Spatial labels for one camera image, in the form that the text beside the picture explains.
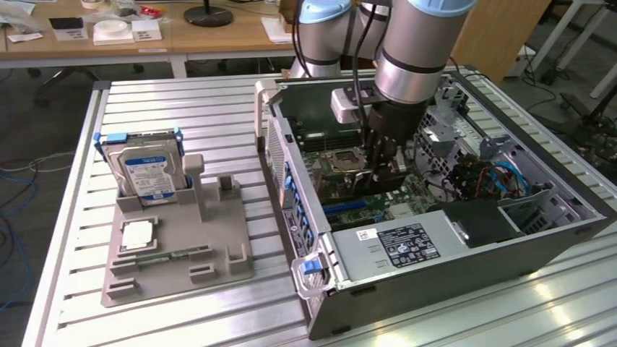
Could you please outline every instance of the table leg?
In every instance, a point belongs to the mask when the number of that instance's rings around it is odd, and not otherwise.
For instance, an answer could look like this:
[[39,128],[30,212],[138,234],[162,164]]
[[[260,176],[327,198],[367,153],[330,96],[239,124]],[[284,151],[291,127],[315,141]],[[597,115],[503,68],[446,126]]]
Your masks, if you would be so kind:
[[170,57],[170,63],[172,64],[174,78],[187,78],[187,55],[178,54]]
[[611,72],[607,74],[605,78],[601,79],[599,85],[590,93],[590,96],[593,99],[603,98],[608,92],[608,89],[617,83],[617,64],[611,69]]
[[582,8],[582,2],[575,0],[575,2],[571,5],[571,8],[568,9],[566,15],[563,16],[560,23],[558,23],[558,26],[551,33],[550,38],[547,39],[547,42],[544,42],[543,47],[540,48],[539,53],[536,54],[536,57],[532,60],[532,68],[534,70],[538,70],[540,63],[543,63],[544,58],[547,57],[547,54],[551,51],[551,48],[558,42],[558,38],[560,38],[563,31],[567,29],[568,23],[571,23],[572,18],[575,17],[576,13],[579,12],[579,9]]
[[608,9],[603,9],[600,13],[596,15],[596,18],[591,21],[588,27],[586,28],[584,32],[579,36],[579,39],[575,41],[571,49],[567,52],[567,55],[563,57],[560,60],[560,64],[558,65],[559,70],[564,70],[571,63],[572,58],[575,55],[579,53],[579,50],[582,49],[583,45],[586,44],[586,41],[590,39],[591,34],[596,31],[599,28],[599,25],[604,18],[607,17],[608,14]]

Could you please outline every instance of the computer motherboard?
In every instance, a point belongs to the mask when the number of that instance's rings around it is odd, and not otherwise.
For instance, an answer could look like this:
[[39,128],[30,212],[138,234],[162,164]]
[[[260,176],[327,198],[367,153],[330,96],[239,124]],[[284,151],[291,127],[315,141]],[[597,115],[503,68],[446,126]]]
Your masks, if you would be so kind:
[[350,197],[347,175],[364,169],[359,147],[303,153],[303,158],[334,231],[423,214],[438,202],[416,171],[410,172],[399,189],[360,198]]

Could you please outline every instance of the floor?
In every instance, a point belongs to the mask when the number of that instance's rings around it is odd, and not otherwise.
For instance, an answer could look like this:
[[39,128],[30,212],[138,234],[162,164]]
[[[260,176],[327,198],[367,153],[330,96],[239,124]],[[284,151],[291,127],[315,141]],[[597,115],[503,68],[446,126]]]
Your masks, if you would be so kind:
[[[538,27],[530,43],[539,48],[547,39],[555,22]],[[572,39],[575,32],[566,32],[550,56],[556,57]],[[608,50],[595,42],[588,42],[584,50],[571,63],[571,81],[558,80],[550,88],[555,93],[570,92],[578,95],[584,103],[593,108],[597,103],[588,97],[588,93],[599,83],[605,73],[617,61],[617,53]],[[274,59],[276,69],[287,68],[291,59]],[[134,72],[134,67],[116,65],[94,67],[94,72],[103,80],[154,80],[172,77],[168,64],[146,64],[146,71]],[[266,60],[258,64],[256,59],[239,59],[228,62],[227,72],[218,68],[216,61],[200,61],[192,63],[191,76],[211,76],[214,74],[250,74],[270,72]],[[550,67],[546,63],[540,67],[540,73]],[[42,69],[43,76],[32,78],[24,69],[0,71],[0,162],[14,159],[34,159],[58,152],[75,149],[79,141],[83,116],[90,101],[91,81],[84,76],[71,76],[47,95],[51,100],[48,108],[42,109],[32,104],[32,95],[38,85],[58,69]],[[546,100],[551,95],[531,86],[519,79],[506,80],[503,89],[511,97],[524,106]],[[552,117],[556,120],[564,118],[564,110],[560,108],[560,100],[540,105],[534,110],[538,114]],[[617,116],[617,100],[612,102],[605,114]],[[54,168],[66,165],[70,157],[54,159],[43,168]],[[14,175],[20,179],[31,179],[32,172],[26,171]],[[19,298],[18,305],[0,311],[0,345],[14,347],[20,345],[27,319],[31,309],[31,301],[36,288],[36,282],[44,266],[47,248],[55,227],[58,210],[62,203],[63,191],[68,178],[68,170],[42,173],[36,178],[39,192],[32,203],[10,220],[19,237],[23,240],[30,265],[32,268],[34,284],[27,294]],[[0,180],[2,201],[11,197],[23,185]],[[6,258],[8,247],[0,247],[0,260]],[[0,306],[12,299],[15,293],[22,290],[24,283],[26,266],[15,252],[7,265],[0,268]]]

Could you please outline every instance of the robotic arm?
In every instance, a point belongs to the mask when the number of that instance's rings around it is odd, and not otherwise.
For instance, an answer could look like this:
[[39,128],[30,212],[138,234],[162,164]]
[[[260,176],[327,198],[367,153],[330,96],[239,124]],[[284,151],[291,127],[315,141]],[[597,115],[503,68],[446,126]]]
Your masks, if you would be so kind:
[[392,159],[414,138],[475,4],[476,0],[392,0],[392,11],[374,4],[354,10],[350,0],[306,0],[302,4],[302,53],[292,77],[304,77],[306,70],[312,77],[339,75],[340,56],[355,53],[368,23],[362,58],[374,59],[383,37],[375,84],[362,85],[360,103],[352,87],[335,90],[332,98],[339,122],[362,123],[375,181],[386,176]]

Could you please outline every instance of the aluminum extrusion table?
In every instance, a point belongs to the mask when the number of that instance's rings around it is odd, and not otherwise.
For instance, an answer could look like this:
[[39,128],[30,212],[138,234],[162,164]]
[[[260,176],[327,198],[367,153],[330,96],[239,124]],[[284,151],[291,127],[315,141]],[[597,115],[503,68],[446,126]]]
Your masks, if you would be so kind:
[[[615,345],[615,225],[538,273],[335,338],[307,339],[254,139],[254,85],[275,77],[114,82],[110,88],[92,92],[24,346]],[[617,208],[613,184],[491,82],[471,78],[507,115]],[[470,115],[490,135],[503,132],[478,105],[471,105]],[[222,287],[107,309],[100,305],[100,291],[116,182],[92,147],[92,133],[170,127],[183,129],[187,152],[204,155],[203,181],[234,173],[242,182],[256,275]]]

